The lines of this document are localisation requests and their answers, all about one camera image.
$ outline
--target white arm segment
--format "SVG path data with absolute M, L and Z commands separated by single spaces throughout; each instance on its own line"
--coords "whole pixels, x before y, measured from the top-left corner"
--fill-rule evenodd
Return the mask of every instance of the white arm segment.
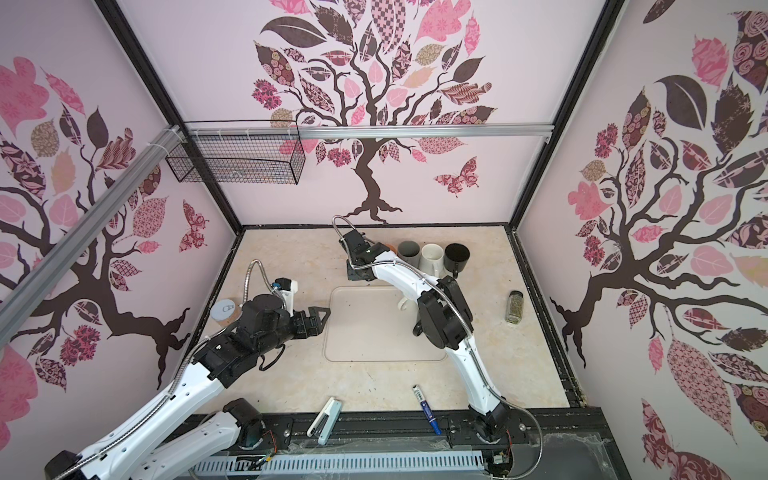
M 235 444 L 240 434 L 237 420 L 218 412 L 202 425 L 153 451 L 131 473 L 131 480 L 172 480 L 202 458 Z
M 85 478 L 91 478 L 94 475 L 100 480 L 128 478 L 139 463 L 147 458 L 152 449 L 165 440 L 189 415 L 224 390 L 219 380 L 208 379 L 209 374 L 208 369 L 200 363 L 187 365 L 173 399 L 168 400 L 148 422 L 120 445 L 110 450 L 104 458 L 85 465 L 82 468 Z M 83 458 L 101 451 L 112 440 L 136 425 L 159 403 L 168 388 L 170 387 L 158 393 L 147 405 L 104 438 L 83 449 L 81 452 Z
M 402 263 L 402 260 L 400 260 L 392 251 L 384 252 L 376 257 L 377 262 L 382 260 L 398 260 Z M 426 281 L 419 278 L 418 275 L 413 273 L 407 267 L 398 265 L 376 265 L 372 267 L 372 269 L 376 278 L 396 286 L 408 300 L 413 300 L 415 302 L 419 299 L 422 292 L 432 289 Z M 438 278 L 436 276 L 428 275 L 427 279 L 431 284 L 437 284 Z M 458 345 L 458 350 L 453 350 L 448 347 L 444 348 L 445 352 L 448 353 L 456 365 L 458 373 L 462 376 L 464 386 L 467 389 L 467 396 L 469 397 L 469 405 L 471 405 L 477 412 L 483 414 L 493 412 L 493 409 L 499 404 L 499 400 L 485 388 L 485 384 L 478 373 L 477 367 L 472 361 L 472 357 L 469 355 L 470 349 L 474 351 L 483 375 L 485 375 L 485 378 L 488 380 L 488 384 L 498 392 L 498 389 L 496 389 L 488 376 L 488 371 L 485 370 L 485 365 L 483 365 L 483 362 L 480 359 L 480 354 L 475 345 L 474 337 L 462 340 Z

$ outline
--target beige marble surface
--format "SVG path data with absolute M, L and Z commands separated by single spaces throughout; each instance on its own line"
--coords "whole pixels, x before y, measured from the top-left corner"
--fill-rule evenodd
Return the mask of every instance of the beige marble surface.
M 568 407 L 557 370 L 541 332 L 515 257 L 502 227 L 364 228 L 375 241 L 397 245 L 403 240 L 458 242 L 471 253 L 458 283 L 472 310 L 475 340 L 493 382 L 510 400 L 526 407 Z M 284 276 L 299 282 L 295 308 L 328 306 L 334 288 L 362 286 L 346 279 L 346 255 L 333 229 L 249 230 L 246 232 L 219 298 L 240 304 L 248 263 L 260 259 L 270 280 Z M 381 280 L 371 285 L 385 285 Z M 526 293 L 523 320 L 504 321 L 510 290 Z M 254 271 L 249 294 L 267 293 Z M 218 331 L 209 320 L 204 335 Z M 252 369 L 201 412 L 220 409 L 244 397 L 261 412 L 317 412 L 329 396 L 346 411 L 415 410 L 411 387 L 418 383 L 433 409 L 465 409 L 463 383 L 449 358 L 440 362 L 329 362 L 323 357 L 323 335 L 291 341 L 275 366 Z M 267 362 L 275 353 L 266 355 Z

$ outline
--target cable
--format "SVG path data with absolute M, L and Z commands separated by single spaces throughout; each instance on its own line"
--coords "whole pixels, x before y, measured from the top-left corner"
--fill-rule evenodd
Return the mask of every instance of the cable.
M 414 267 L 413 265 L 409 263 L 403 263 L 399 262 L 398 260 L 380 260 L 378 262 L 371 262 L 367 263 L 366 265 L 361 266 L 355 266 L 352 265 L 352 254 L 349 252 L 349 246 L 346 244 L 346 239 L 341 234 L 341 231 L 339 230 L 339 226 L 336 225 L 336 219 L 341 219 L 346 222 L 347 225 L 349 225 L 350 228 L 352 228 L 354 231 L 358 231 L 354 225 L 352 225 L 352 222 L 349 221 L 346 217 L 342 217 L 341 215 L 334 215 L 333 219 L 331 220 L 331 225 L 333 225 L 333 229 L 336 231 L 336 234 L 339 235 L 339 238 L 341 239 L 342 247 L 344 247 L 344 251 L 346 252 L 347 261 L 349 263 L 349 266 L 352 268 L 352 270 L 364 270 L 366 268 L 371 268 L 378 265 L 397 265 L 404 268 L 407 268 L 408 270 L 411 270 L 413 273 L 416 274 L 421 280 L 424 281 L 430 288 L 432 288 L 440 297 L 445 301 L 445 303 L 448 305 L 448 307 L 451 309 L 451 311 L 456 315 L 456 318 L 458 321 L 462 324 L 462 328 L 464 329 L 464 332 L 467 334 L 467 339 L 472 338 L 472 331 L 469 329 L 469 324 L 467 324 L 466 320 L 464 320 L 464 317 L 462 317 L 462 314 L 458 311 L 458 308 L 456 308 L 456 305 L 453 304 L 451 299 L 448 298 L 448 295 L 445 294 L 442 290 L 440 290 L 436 285 L 433 285 L 427 276 L 419 269 Z M 499 393 L 497 393 L 493 388 L 491 388 L 491 384 L 488 381 L 487 378 L 485 378 L 485 374 L 482 371 L 482 368 L 480 367 L 480 362 L 477 359 L 477 356 L 475 356 L 475 351 L 473 349 L 467 349 L 469 352 L 469 356 L 472 358 L 472 362 L 475 364 L 475 368 L 478 371 L 478 374 L 480 375 L 480 379 L 483 382 L 483 385 L 486 389 L 494 396 L 496 399 L 498 399 L 499 402 L 505 404 L 506 406 L 518 410 L 519 412 L 523 412 L 528 417 L 533 420 L 534 425 L 536 425 L 536 431 L 538 432 L 538 456 L 536 458 L 536 462 L 528 468 L 525 472 L 522 472 L 520 475 L 516 475 L 514 477 L 494 477 L 493 475 L 491 478 L 505 478 L 506 480 L 519 480 L 520 478 L 525 478 L 529 476 L 537 467 L 538 464 L 541 462 L 541 455 L 544 453 L 544 435 L 541 431 L 541 426 L 538 423 L 538 420 L 536 417 L 533 416 L 532 413 L 530 413 L 527 409 L 515 405 L 514 403 L 508 402 L 506 399 L 504 399 Z

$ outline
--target black wire basket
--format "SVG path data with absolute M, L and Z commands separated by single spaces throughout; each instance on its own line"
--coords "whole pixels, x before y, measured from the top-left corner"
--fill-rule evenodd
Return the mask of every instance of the black wire basket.
M 195 131 L 187 141 L 193 142 L 202 156 L 190 156 L 194 149 L 182 143 L 166 161 L 180 182 L 298 184 L 306 161 L 298 125 L 295 121 L 269 122 L 286 133 Z M 294 127 L 291 133 L 287 133 L 288 127 Z

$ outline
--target beige leaf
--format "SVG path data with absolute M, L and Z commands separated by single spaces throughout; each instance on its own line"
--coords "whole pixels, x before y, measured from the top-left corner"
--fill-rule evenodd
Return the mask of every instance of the beige leaf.
M 402 86 L 407 88 L 421 87 L 427 80 L 429 80 L 429 76 L 432 75 L 433 70 L 435 70 L 433 67 L 424 67 L 414 71 L 408 75 L 408 78 L 402 83 Z
M 69 190 L 74 185 L 74 163 L 69 154 L 69 148 L 56 155 L 51 176 L 53 177 L 53 189 L 57 195 Z
M 768 258 L 766 257 L 734 257 L 736 267 L 744 278 L 760 286 L 768 286 Z

